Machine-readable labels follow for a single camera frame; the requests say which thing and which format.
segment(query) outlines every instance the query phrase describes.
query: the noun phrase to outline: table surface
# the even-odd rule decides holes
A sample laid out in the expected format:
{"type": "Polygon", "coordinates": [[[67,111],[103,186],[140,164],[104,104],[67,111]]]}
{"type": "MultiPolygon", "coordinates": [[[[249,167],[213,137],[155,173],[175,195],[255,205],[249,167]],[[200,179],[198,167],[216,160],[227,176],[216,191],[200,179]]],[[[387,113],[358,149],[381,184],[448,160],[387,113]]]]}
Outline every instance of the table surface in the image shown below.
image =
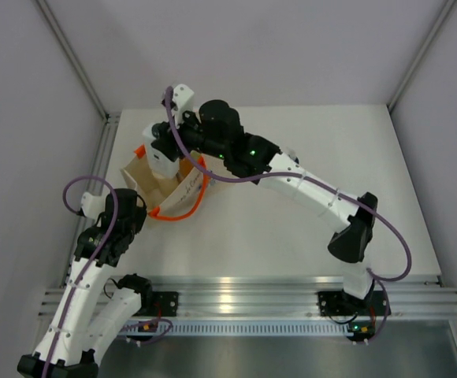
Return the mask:
{"type": "MultiPolygon", "coordinates": [[[[440,268],[385,106],[240,107],[246,131],[296,151],[301,165],[344,191],[379,198],[378,211],[411,247],[413,276],[440,268]]],[[[141,132],[164,120],[164,109],[129,109],[121,115],[108,181],[125,187],[120,169],[142,144],[141,132]]],[[[342,263],[326,247],[330,229],[307,209],[252,183],[234,184],[205,198],[181,222],[147,220],[122,256],[115,276],[274,277],[340,276],[342,263]]],[[[380,222],[366,258],[374,272],[400,274],[403,248],[380,222]]]]}

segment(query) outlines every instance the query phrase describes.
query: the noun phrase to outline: gray floor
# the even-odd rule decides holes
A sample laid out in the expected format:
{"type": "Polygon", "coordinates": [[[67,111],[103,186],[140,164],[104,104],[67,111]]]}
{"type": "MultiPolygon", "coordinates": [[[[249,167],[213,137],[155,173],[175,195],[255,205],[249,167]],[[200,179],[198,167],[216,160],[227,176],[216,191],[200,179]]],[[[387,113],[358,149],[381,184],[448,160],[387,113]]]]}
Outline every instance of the gray floor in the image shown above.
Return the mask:
{"type": "Polygon", "coordinates": [[[99,378],[456,378],[445,322],[391,322],[370,346],[311,337],[171,337],[138,348],[115,341],[99,378]]]}

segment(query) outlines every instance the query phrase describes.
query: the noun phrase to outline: orange strap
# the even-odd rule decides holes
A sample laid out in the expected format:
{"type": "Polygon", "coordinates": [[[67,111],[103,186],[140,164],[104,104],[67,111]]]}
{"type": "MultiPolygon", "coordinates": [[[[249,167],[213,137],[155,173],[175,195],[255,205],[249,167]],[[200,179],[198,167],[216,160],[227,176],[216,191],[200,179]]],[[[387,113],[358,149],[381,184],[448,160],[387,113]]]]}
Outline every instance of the orange strap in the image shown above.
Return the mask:
{"type": "MultiPolygon", "coordinates": [[[[204,161],[204,157],[200,157],[197,161],[202,167],[207,169],[206,167],[206,162],[204,161]]],[[[203,175],[202,178],[202,186],[200,188],[199,196],[197,197],[197,201],[195,201],[195,204],[193,207],[190,209],[190,211],[186,214],[180,215],[178,217],[166,217],[163,215],[158,215],[160,213],[160,206],[155,207],[153,210],[151,210],[148,213],[148,216],[157,219],[159,221],[167,221],[167,222],[176,222],[176,221],[181,221],[185,218],[190,217],[199,207],[200,202],[202,201],[202,198],[204,197],[204,193],[206,193],[207,185],[210,183],[210,178],[208,175],[203,175]]]]}

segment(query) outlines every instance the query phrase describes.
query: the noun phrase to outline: white tabletop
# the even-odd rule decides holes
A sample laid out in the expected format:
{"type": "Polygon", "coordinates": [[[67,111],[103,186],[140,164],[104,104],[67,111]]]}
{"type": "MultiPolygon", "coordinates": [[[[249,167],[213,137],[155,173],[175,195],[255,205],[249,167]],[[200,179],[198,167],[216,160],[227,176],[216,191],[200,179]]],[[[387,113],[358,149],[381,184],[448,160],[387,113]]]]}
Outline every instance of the white tabletop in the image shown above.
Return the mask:
{"type": "MultiPolygon", "coordinates": [[[[379,198],[378,211],[411,247],[411,275],[440,275],[439,265],[385,106],[241,107],[247,132],[296,151],[313,174],[355,195],[379,198]]],[[[130,109],[121,115],[106,178],[125,187],[120,168],[164,109],[130,109]]],[[[307,209],[252,183],[234,184],[205,198],[192,217],[145,228],[115,275],[340,276],[341,263],[326,247],[332,232],[307,209]]],[[[374,272],[394,276],[405,267],[403,248],[376,222],[367,247],[374,272]]]]}

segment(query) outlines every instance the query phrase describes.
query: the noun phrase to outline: gray wall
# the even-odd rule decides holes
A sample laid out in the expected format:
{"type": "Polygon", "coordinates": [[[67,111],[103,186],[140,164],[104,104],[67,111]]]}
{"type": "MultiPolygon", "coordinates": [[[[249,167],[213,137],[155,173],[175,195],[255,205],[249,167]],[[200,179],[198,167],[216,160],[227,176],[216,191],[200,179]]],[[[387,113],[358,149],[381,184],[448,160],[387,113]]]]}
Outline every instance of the gray wall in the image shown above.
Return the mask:
{"type": "Polygon", "coordinates": [[[50,0],[110,110],[173,80],[234,106],[383,104],[444,0],[50,0]]]}
{"type": "Polygon", "coordinates": [[[87,172],[100,128],[33,2],[0,0],[0,377],[31,352],[76,224],[61,191],[87,172]]]}
{"type": "Polygon", "coordinates": [[[457,285],[457,8],[392,118],[441,268],[457,285]]]}

